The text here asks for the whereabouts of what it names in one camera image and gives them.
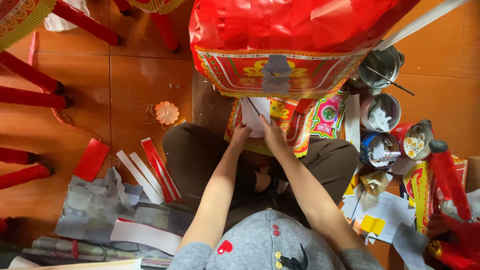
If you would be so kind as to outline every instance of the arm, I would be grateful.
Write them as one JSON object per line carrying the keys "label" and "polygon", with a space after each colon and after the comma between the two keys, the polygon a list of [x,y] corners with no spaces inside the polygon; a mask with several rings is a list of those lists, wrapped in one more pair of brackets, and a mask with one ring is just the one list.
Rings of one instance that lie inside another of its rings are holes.
{"label": "arm", "polygon": [[222,238],[235,186],[237,162],[251,131],[243,124],[235,128],[230,145],[208,181],[197,213],[178,250],[191,242],[203,242],[214,249]]}
{"label": "arm", "polygon": [[365,244],[345,220],[330,195],[293,154],[287,145],[285,133],[274,123],[270,125],[263,115],[261,119],[267,145],[282,165],[312,230],[321,235],[337,253],[349,248],[365,250]]}

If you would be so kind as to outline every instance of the gray sweater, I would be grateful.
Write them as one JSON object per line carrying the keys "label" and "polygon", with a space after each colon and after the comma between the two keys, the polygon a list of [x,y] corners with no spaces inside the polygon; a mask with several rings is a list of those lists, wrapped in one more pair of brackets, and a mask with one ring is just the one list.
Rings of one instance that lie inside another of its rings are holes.
{"label": "gray sweater", "polygon": [[335,254],[317,233],[271,209],[255,213],[235,225],[223,235],[215,250],[202,242],[185,245],[168,269],[287,270],[280,256],[303,262],[300,244],[305,249],[309,270],[383,269],[368,251],[348,249]]}

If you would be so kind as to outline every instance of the white plastic bag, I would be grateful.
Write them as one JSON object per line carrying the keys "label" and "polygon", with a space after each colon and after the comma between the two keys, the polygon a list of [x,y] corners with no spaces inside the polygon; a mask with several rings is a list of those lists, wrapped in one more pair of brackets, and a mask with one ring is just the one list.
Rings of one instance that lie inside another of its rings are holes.
{"label": "white plastic bag", "polygon": [[[79,9],[81,12],[90,16],[90,12],[87,8],[87,0],[63,0],[65,3]],[[45,28],[52,32],[61,32],[70,29],[77,28],[76,25],[65,21],[57,15],[50,13],[48,17],[43,21]]]}

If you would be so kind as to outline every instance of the brown pants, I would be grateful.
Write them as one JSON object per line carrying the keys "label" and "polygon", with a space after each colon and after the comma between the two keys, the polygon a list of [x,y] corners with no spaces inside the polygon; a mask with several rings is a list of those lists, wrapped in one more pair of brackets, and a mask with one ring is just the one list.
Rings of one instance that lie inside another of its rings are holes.
{"label": "brown pants", "polygon": [[[192,123],[174,126],[166,132],[163,150],[167,156],[168,168],[185,204],[193,214],[197,212],[205,187],[227,147],[228,142],[223,138]],[[358,158],[357,150],[347,141],[312,136],[308,153],[300,160],[338,204],[357,167]],[[225,231],[244,218],[267,208],[282,211],[309,227],[290,185],[274,200],[270,194],[259,195],[254,192],[255,169],[240,156]],[[287,179],[276,160],[270,167],[269,174]]]}

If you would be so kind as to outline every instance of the orange paper flower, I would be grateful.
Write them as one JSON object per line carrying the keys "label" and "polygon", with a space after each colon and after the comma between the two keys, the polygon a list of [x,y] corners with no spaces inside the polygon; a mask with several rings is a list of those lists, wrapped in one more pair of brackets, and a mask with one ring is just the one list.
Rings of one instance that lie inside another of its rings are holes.
{"label": "orange paper flower", "polygon": [[173,124],[179,118],[179,108],[168,101],[162,101],[155,106],[156,119],[165,125]]}

